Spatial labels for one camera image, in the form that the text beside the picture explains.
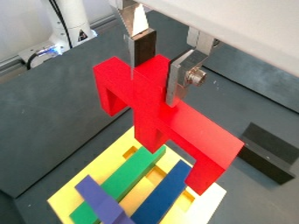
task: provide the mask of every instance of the metal bolt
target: metal bolt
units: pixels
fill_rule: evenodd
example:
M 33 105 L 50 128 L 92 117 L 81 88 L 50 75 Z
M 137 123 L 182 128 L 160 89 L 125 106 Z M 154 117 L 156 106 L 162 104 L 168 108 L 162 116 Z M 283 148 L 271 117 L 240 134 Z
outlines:
M 201 83 L 205 81 L 206 73 L 204 73 L 197 67 L 194 67 L 188 73 L 186 73 L 186 82 L 196 87 L 201 85 Z

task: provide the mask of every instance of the yellow board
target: yellow board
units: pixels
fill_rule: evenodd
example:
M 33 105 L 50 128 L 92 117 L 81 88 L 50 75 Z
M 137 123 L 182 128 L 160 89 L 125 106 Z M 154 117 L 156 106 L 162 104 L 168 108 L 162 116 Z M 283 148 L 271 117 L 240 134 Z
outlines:
M 76 184 L 89 175 L 101 184 L 117 167 L 126 161 L 141 144 L 134 140 L 133 128 L 113 142 L 97 158 L 50 196 L 48 202 L 62 223 L 73 223 L 69 215 L 82 202 Z M 137 182 L 130 192 L 118 202 L 128 216 L 133 214 L 145 198 L 164 179 L 178 160 L 186 161 L 166 147 L 153 169 Z M 206 223 L 224 197 L 225 190 L 213 184 L 198 196 L 189 187 L 174 201 L 161 223 Z

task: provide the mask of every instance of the purple block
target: purple block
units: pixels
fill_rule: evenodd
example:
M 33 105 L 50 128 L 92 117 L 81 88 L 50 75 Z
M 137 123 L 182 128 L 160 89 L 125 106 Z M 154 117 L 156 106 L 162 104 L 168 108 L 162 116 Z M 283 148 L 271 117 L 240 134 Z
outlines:
M 76 189 L 97 218 L 105 224 L 133 224 L 132 220 L 126 217 L 122 207 L 117 204 L 113 198 L 106 195 L 90 176 L 86 176 L 78 182 Z

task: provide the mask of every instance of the toy block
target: toy block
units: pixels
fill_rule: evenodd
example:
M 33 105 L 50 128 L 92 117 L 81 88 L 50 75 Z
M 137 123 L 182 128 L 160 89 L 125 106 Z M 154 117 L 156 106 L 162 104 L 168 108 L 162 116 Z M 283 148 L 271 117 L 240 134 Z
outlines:
M 214 183 L 202 195 L 186 187 L 160 224 L 206 224 L 225 193 L 226 191 Z
M 105 193 L 97 182 L 86 176 L 76 185 L 78 194 L 86 201 L 97 218 L 106 224 L 133 224 L 125 211 Z
M 76 184 L 89 175 L 98 184 L 108 179 L 118 166 L 126 161 L 126 153 L 133 154 L 141 144 L 132 138 L 133 128 L 106 147 L 78 174 L 65 183 L 61 189 L 48 198 L 48 203 L 61 223 L 72 224 L 70 213 L 82 202 Z
M 263 172 L 277 184 L 295 178 L 291 165 L 299 149 L 277 136 L 251 123 L 240 137 L 245 145 L 237 156 Z
M 141 147 L 109 176 L 101 187 L 116 201 L 120 201 L 124 198 L 140 178 L 153 168 L 154 162 L 162 156 L 164 151 L 165 147 L 162 146 L 154 154 L 150 154 L 150 152 Z M 89 209 L 89 205 L 85 201 L 78 205 L 69 217 L 76 224 L 92 224 L 97 221 L 97 216 Z
M 130 219 L 134 223 L 158 223 L 185 187 L 184 179 L 190 167 L 178 161 L 158 186 L 136 209 Z
M 169 60 L 154 56 L 134 68 L 112 58 L 93 67 L 98 99 L 112 116 L 125 106 L 134 111 L 134 138 L 154 152 L 170 139 L 194 158 L 185 184 L 202 194 L 226 170 L 243 143 L 182 101 L 164 103 Z
M 48 202 L 61 223 L 73 223 L 69 215 L 82 202 L 82 198 L 74 188 L 76 184 L 88 175 L 101 184 L 117 167 L 126 161 L 129 156 L 136 153 L 136 149 L 138 148 L 140 143 L 134 140 L 134 132 L 133 128 L 130 128 L 61 189 L 50 196 Z M 180 160 L 182 160 L 182 158 L 165 146 L 165 153 L 154 163 L 153 169 L 141 177 L 129 193 L 118 202 L 128 216 L 134 213 L 136 209 L 144 203 L 146 197 Z M 212 184 L 201 196 L 186 187 L 177 200 L 173 202 L 160 223 L 206 224 L 224 194 L 225 190 L 217 184 Z

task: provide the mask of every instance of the red cross-shaped block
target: red cross-shaped block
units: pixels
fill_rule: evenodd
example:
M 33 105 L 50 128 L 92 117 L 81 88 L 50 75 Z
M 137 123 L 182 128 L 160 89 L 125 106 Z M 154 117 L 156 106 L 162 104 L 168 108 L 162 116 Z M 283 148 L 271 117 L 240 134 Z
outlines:
M 170 139 L 194 158 L 185 184 L 201 195 L 226 170 L 243 143 L 182 101 L 170 108 L 165 102 L 169 60 L 157 55 L 134 68 L 118 58 L 93 67 L 102 109 L 113 116 L 133 109 L 134 139 L 154 152 Z

